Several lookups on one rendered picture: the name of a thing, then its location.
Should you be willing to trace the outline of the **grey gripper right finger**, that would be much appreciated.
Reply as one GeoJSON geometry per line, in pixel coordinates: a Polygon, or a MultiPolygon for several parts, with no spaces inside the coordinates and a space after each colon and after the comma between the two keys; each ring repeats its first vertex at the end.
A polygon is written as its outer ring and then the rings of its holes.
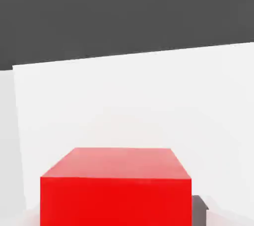
{"type": "Polygon", "coordinates": [[[211,196],[192,196],[192,226],[241,226],[241,219],[220,208],[211,196]]]}

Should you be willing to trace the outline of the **small red cube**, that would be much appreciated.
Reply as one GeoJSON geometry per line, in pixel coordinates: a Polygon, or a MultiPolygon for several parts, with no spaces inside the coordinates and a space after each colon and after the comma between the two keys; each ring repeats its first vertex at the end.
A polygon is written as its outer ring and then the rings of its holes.
{"type": "Polygon", "coordinates": [[[191,200],[170,149],[75,148],[40,178],[40,226],[192,226],[191,200]]]}

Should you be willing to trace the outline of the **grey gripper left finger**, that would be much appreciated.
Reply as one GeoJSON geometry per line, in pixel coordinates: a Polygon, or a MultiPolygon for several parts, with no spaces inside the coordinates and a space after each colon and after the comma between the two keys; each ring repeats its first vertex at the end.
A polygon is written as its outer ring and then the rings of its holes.
{"type": "Polygon", "coordinates": [[[23,213],[22,226],[40,226],[40,205],[28,209],[23,213]]]}

